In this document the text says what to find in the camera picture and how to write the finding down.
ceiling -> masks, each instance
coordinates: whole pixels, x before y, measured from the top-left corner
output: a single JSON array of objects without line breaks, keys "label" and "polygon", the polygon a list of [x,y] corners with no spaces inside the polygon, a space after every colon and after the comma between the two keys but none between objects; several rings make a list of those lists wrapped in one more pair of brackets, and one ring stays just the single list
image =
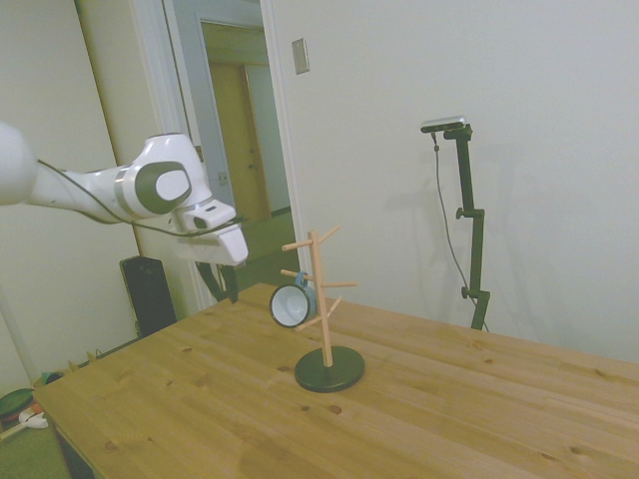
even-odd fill
[{"label": "ceiling", "polygon": [[202,23],[210,62],[268,65],[264,30]]}]

black round base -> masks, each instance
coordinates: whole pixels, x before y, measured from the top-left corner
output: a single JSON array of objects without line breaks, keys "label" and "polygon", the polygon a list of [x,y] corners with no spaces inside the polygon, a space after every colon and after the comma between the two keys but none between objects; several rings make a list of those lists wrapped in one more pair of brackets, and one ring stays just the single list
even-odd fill
[{"label": "black round base", "polygon": [[353,386],[363,376],[363,357],[344,346],[332,347],[332,366],[323,365],[321,348],[304,355],[296,365],[296,381],[313,392],[337,392]]}]

light switch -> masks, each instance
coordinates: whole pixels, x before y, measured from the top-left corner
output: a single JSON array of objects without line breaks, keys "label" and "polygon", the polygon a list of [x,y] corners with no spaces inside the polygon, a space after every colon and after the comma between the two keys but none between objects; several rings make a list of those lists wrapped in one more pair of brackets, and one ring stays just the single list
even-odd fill
[{"label": "light switch", "polygon": [[307,54],[307,41],[304,38],[293,42],[293,59],[296,62],[296,73],[306,73],[309,68],[309,55]]}]

doorway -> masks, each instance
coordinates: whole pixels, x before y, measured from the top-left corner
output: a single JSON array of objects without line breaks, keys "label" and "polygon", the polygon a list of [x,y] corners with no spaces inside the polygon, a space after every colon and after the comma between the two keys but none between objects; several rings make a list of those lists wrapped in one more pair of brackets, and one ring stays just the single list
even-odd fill
[{"label": "doorway", "polygon": [[300,270],[264,31],[202,22],[216,110],[238,215],[249,245],[240,290],[293,280]]}]

wooden door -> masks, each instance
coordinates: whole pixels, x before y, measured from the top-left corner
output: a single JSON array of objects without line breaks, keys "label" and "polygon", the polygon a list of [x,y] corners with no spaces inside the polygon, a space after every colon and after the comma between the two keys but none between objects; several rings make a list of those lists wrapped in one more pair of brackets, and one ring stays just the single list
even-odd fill
[{"label": "wooden door", "polygon": [[213,90],[238,214],[271,217],[267,186],[244,66],[211,64]]}]

